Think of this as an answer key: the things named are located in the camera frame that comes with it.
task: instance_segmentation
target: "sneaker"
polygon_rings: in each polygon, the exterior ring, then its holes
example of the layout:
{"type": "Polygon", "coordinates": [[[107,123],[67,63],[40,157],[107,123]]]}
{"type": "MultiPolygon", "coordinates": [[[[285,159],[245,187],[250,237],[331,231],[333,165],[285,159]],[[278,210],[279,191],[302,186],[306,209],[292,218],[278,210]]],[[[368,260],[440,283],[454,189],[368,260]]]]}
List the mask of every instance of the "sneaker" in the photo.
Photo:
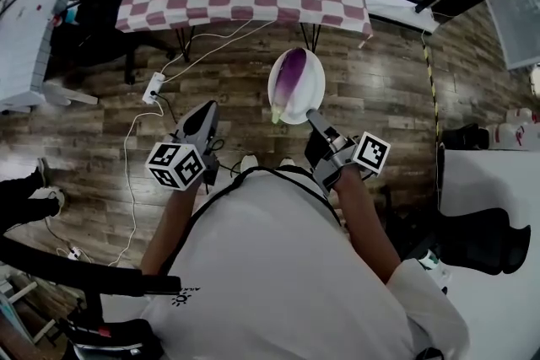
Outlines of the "sneaker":
{"type": "Polygon", "coordinates": [[[291,158],[285,158],[284,160],[281,161],[281,163],[279,164],[280,167],[284,167],[286,165],[292,165],[293,167],[296,166],[296,164],[294,163],[294,160],[291,159],[291,158]]]}
{"type": "Polygon", "coordinates": [[[250,168],[258,166],[259,162],[257,161],[257,157],[253,154],[249,154],[244,156],[244,158],[242,159],[242,162],[240,163],[240,172],[243,173],[250,168]]]}
{"type": "Polygon", "coordinates": [[[66,195],[60,188],[54,188],[49,193],[49,198],[56,198],[58,200],[58,213],[56,215],[51,215],[52,218],[60,216],[62,209],[66,206],[66,195]]]}
{"type": "Polygon", "coordinates": [[[46,178],[46,174],[45,174],[45,161],[43,160],[43,158],[38,158],[37,159],[37,167],[35,167],[35,171],[37,171],[37,173],[40,175],[41,177],[41,181],[43,182],[43,186],[44,188],[47,188],[47,178],[46,178]]]}

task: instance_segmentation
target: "plate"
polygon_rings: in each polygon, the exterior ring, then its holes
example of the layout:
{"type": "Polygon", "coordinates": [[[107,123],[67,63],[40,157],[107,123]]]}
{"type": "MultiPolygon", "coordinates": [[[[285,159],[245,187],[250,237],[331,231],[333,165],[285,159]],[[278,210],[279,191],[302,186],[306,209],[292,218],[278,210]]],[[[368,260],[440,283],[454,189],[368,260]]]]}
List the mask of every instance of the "plate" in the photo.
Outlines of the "plate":
{"type": "MultiPolygon", "coordinates": [[[[326,86],[324,78],[324,69],[321,61],[311,51],[306,50],[304,72],[302,73],[294,92],[290,95],[289,102],[285,111],[279,120],[288,123],[289,125],[299,125],[307,121],[306,113],[310,108],[316,110],[321,106],[322,98],[324,98],[324,89],[326,86]]],[[[284,62],[285,56],[290,50],[282,54],[279,59],[273,64],[270,77],[268,77],[268,99],[270,106],[273,102],[273,94],[276,89],[276,81],[278,80],[279,68],[284,62]]]]}

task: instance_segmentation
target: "black pants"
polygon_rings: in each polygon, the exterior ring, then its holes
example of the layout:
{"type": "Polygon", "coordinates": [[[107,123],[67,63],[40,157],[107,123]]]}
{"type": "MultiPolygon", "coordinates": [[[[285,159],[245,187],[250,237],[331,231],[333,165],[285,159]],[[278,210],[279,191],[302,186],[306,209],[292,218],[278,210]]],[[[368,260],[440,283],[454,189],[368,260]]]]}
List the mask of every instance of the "black pants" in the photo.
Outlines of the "black pants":
{"type": "Polygon", "coordinates": [[[38,171],[25,179],[0,182],[0,234],[18,223],[39,221],[58,213],[60,207],[56,198],[29,199],[42,186],[43,180],[38,171]]]}

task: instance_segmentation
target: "yellow and black striped tape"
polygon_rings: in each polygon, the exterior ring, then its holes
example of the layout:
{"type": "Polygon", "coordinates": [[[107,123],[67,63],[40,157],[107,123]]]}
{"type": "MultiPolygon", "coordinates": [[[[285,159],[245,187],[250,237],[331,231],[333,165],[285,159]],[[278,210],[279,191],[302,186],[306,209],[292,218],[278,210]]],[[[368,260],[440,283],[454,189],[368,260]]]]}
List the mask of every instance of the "yellow and black striped tape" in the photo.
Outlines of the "yellow and black striped tape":
{"type": "Polygon", "coordinates": [[[435,82],[433,81],[433,71],[431,69],[431,62],[429,61],[428,47],[422,41],[422,47],[424,48],[425,63],[428,66],[429,83],[431,84],[431,95],[433,96],[433,104],[435,106],[435,145],[439,144],[439,104],[437,104],[437,95],[435,93],[435,82]]]}

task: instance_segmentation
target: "white t-shirt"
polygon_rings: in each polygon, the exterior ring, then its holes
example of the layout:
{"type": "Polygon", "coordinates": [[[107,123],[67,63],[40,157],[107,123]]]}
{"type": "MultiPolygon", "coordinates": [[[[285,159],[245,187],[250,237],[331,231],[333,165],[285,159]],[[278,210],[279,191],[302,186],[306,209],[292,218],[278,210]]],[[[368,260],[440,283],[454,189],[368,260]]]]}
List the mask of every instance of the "white t-shirt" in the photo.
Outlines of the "white t-shirt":
{"type": "Polygon", "coordinates": [[[385,286],[327,208],[268,173],[249,175],[201,216],[170,275],[181,294],[156,297],[142,315],[170,359],[414,359],[423,348],[411,321],[447,360],[468,344],[461,316],[417,261],[385,286]]]}

